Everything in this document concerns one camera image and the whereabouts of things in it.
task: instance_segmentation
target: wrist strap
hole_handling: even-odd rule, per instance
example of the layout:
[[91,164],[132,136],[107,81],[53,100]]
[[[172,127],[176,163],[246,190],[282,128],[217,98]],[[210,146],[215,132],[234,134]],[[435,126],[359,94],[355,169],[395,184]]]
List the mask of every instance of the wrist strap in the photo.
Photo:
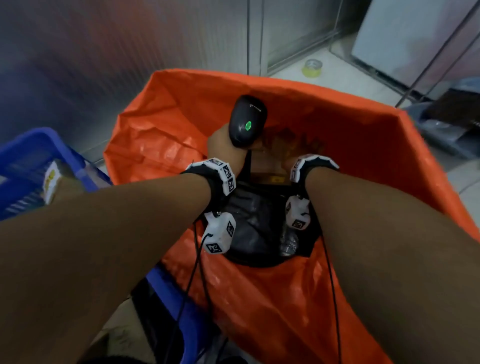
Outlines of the wrist strap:
[[300,156],[290,171],[290,180],[296,189],[296,193],[303,197],[309,198],[305,189],[305,180],[310,171],[315,167],[325,167],[332,170],[338,170],[340,167],[331,158],[320,156],[318,154],[306,154]]
[[210,202],[202,214],[220,211],[227,203],[227,196],[237,187],[230,165],[217,158],[192,163],[181,174],[184,173],[198,174],[210,186]]

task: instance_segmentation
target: blue basket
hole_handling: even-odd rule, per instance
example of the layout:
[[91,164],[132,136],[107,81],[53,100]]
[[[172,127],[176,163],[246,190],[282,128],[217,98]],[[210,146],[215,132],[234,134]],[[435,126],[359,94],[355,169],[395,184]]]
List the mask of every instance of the blue basket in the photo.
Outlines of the blue basket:
[[[45,172],[54,159],[70,166],[87,192],[99,189],[87,175],[86,161],[66,146],[50,128],[32,129],[0,147],[0,220],[44,205],[41,196]],[[111,184],[110,178],[96,168],[97,175]],[[148,273],[147,280],[163,305],[177,317],[184,292],[173,277],[158,267]],[[188,298],[180,319],[184,352],[181,364],[194,363],[199,351],[210,340],[210,320]]]

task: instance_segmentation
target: barcode scanner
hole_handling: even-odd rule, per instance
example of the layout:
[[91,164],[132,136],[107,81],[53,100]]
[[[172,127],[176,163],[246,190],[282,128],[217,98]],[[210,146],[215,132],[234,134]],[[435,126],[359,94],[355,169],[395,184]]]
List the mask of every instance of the barcode scanner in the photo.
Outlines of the barcode scanner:
[[232,144],[237,148],[247,148],[257,140],[267,120],[267,108],[256,97],[242,95],[235,102],[228,134]]

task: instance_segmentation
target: person's arm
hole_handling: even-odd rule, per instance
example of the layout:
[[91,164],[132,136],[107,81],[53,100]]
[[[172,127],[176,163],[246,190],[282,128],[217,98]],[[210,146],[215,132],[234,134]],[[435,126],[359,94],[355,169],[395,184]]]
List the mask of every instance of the person's arm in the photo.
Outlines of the person's arm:
[[[226,127],[209,157],[235,174],[246,151]],[[85,194],[0,223],[0,360],[75,363],[130,290],[210,201],[182,174]]]
[[315,168],[305,187],[342,291],[392,361],[478,362],[479,243],[388,186]]

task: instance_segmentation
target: orange plastic bag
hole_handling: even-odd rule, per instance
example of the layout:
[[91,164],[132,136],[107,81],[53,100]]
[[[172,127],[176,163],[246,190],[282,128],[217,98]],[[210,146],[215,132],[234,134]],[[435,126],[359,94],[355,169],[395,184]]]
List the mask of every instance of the orange plastic bag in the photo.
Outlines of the orange plastic bag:
[[[443,171],[403,111],[334,90],[273,78],[168,70],[152,75],[118,117],[105,161],[115,184],[165,177],[205,158],[206,141],[229,121],[238,96],[268,108],[266,127],[317,137],[342,172],[409,193],[449,215],[471,236],[480,234]],[[191,230],[162,258],[184,289],[195,261]],[[227,336],[268,363],[337,363],[332,293],[322,244],[310,258],[273,268],[235,265],[203,254],[214,319]],[[389,363],[341,293],[345,364]],[[206,301],[199,276],[190,296]]]

